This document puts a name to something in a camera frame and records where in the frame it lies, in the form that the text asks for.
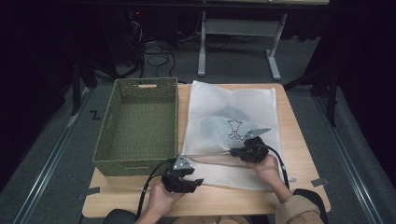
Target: desk leg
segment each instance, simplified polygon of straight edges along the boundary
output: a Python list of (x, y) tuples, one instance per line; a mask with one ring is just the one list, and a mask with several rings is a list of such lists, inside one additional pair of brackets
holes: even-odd
[(271, 49), (268, 49), (266, 51), (267, 60), (268, 60), (268, 63), (270, 64), (270, 68), (271, 68), (271, 73), (273, 75), (274, 80), (276, 80), (276, 81), (280, 80), (280, 74), (279, 74), (279, 70), (277, 69), (274, 55), (275, 55), (277, 45), (279, 44), (280, 36), (282, 35), (283, 27), (285, 26), (285, 21), (286, 21), (287, 17), (288, 17), (288, 14), (282, 15), (282, 18), (280, 19), (279, 25), (277, 26), (277, 29), (276, 29), (274, 45)]
[(199, 51), (198, 60), (198, 77), (205, 76), (205, 64), (206, 64), (206, 49), (205, 49), (205, 38), (206, 38), (206, 12), (202, 12), (202, 22), (201, 22), (201, 48)]

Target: green wicker basket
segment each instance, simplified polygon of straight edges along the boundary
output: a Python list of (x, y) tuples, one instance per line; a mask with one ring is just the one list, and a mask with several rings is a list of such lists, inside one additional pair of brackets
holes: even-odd
[(116, 80), (93, 164), (107, 176), (149, 175), (177, 154), (177, 112), (175, 77)]

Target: gray carpet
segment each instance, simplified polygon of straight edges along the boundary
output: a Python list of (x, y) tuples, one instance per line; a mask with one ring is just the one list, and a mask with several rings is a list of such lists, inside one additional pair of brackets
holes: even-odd
[[(177, 65), (173, 75), (184, 82), (191, 83), (194, 79), (207, 83), (274, 82), (269, 74), (268, 63), (263, 58), (262, 46), (267, 43), (267, 39), (260, 39), (253, 43), (231, 43), (223, 49), (209, 49), (206, 54), (206, 77), (196, 76), (198, 60), (196, 46), (165, 48), (176, 56)], [(317, 43), (318, 41), (300, 43), (295, 39), (281, 40), (276, 52), (276, 61), (282, 76), (281, 84), (289, 83), (303, 74)], [(219, 43), (210, 44), (214, 47), (219, 45)], [(161, 67), (159, 76), (169, 76), (171, 66), (172, 64), (167, 64)], [(156, 77), (155, 67), (147, 65), (145, 75)], [(370, 223), (343, 168), (326, 120), (321, 116), (317, 104), (318, 98), (311, 97), (307, 88), (295, 88), (288, 91), (288, 96), (319, 175), (326, 177), (330, 182), (325, 186), (332, 204), (332, 210), (328, 214), (330, 223)], [(102, 122), (101, 119), (92, 119), (93, 113), (90, 111), (98, 111), (99, 118), (104, 116), (111, 89), (111, 82), (100, 80), (99, 86), (92, 90), (92, 95), (82, 108), (73, 131), (64, 145), (64, 153), (28, 223), (78, 223), (83, 199), (77, 200), (77, 196), (90, 184), (93, 172), (92, 153)], [(72, 111), (70, 92), (66, 94), (66, 104), (47, 124), (0, 195), (0, 223), (11, 223), (18, 214), (40, 169), (70, 119), (69, 114)], [(339, 132), (352, 155), (353, 162), (373, 196), (384, 223), (392, 223), (396, 220), (396, 211), (392, 206), (396, 202), (395, 190), (361, 135), (359, 125), (350, 114), (347, 102), (340, 91), (337, 100), (336, 131)], [(102, 218), (84, 218), (82, 223), (93, 224), (102, 221)]]

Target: white bag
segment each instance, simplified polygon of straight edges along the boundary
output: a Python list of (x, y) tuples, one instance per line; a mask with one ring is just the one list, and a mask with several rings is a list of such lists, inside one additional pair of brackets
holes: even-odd
[(282, 157), (275, 89), (225, 90), (193, 81), (182, 154), (195, 168), (186, 178), (204, 184), (239, 189), (268, 189), (257, 175), (229, 150), (243, 147), (249, 130), (271, 128), (262, 141)]

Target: wooden table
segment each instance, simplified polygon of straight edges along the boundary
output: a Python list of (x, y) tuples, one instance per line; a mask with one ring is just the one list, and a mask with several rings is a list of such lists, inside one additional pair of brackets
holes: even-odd
[[(221, 84), (223, 88), (276, 89), (277, 115), (283, 156), (289, 177), (297, 179), (290, 189), (310, 189), (322, 198), (326, 211), (331, 209), (322, 186), (313, 187), (318, 172), (306, 146), (289, 99), (279, 84)], [(187, 124), (191, 85), (179, 85), (178, 148), (181, 152)], [(105, 217), (115, 208), (136, 212), (141, 190), (147, 176), (103, 176), (95, 169), (90, 188), (100, 187), (100, 193), (88, 195), (82, 213), (85, 217)], [(186, 194), (172, 207), (168, 216), (258, 215), (273, 214), (279, 205), (272, 192), (245, 189), (222, 189), (202, 185), (194, 193)]]

